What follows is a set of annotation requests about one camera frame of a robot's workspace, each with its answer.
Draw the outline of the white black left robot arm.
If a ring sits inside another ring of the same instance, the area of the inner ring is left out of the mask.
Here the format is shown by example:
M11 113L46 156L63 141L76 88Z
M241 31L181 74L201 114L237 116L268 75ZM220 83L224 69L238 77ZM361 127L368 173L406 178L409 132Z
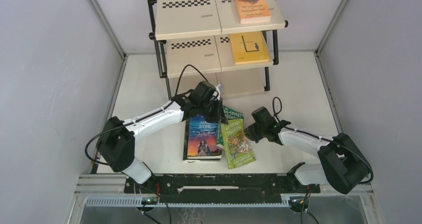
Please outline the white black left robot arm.
M111 117L96 136L96 148L113 172L123 173L143 192L156 185L152 171L135 156L136 144L172 124L201 115L209 123L227 123L223 112L223 85L201 81L194 89L176 94L161 107L140 116L121 120Z

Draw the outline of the orange paperback book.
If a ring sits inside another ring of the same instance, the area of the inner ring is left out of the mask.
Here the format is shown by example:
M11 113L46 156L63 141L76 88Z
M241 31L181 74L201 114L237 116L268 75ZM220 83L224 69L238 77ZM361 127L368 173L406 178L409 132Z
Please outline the orange paperback book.
M271 13L266 0L234 0L241 24L269 22Z

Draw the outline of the dark green treehouse book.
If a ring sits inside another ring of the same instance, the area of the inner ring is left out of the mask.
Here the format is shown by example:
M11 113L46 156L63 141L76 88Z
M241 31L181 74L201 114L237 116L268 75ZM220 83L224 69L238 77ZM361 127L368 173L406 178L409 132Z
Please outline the dark green treehouse book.
M223 111L224 111L224 115L228 120L233 120L233 119L242 119L244 120L244 114L241 112L238 112L232 108L229 108L225 105L223 105ZM217 147L219 147L220 149L224 149L224 144L223 144L223 138L222 138L222 133L221 133L221 125L219 124L217 127L217 142L216 142Z

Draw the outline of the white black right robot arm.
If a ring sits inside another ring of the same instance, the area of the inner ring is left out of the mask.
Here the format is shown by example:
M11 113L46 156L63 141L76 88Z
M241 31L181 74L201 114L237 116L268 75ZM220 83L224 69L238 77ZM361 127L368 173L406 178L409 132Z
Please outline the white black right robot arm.
M304 163L292 169L288 187L301 192L307 185L331 185L336 191L348 194L359 184L374 178L371 165L351 137L339 133L331 139L293 128L291 122L271 115L265 107L252 113L254 123L244 129L245 136L256 143L262 139L281 146L293 147L319 159L318 163Z

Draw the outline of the light green treehouse book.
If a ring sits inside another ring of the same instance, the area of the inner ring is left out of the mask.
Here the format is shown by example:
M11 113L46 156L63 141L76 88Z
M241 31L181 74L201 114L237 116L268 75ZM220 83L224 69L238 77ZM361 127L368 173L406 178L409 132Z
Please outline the light green treehouse book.
M256 160L243 131L243 119L232 119L220 125L228 169L235 169Z

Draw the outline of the yellow book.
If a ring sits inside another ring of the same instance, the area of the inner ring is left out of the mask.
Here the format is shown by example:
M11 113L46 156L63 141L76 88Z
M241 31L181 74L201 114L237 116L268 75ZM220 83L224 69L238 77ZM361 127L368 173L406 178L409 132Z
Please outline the yellow book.
M270 56L261 31L229 35L235 65L266 63Z

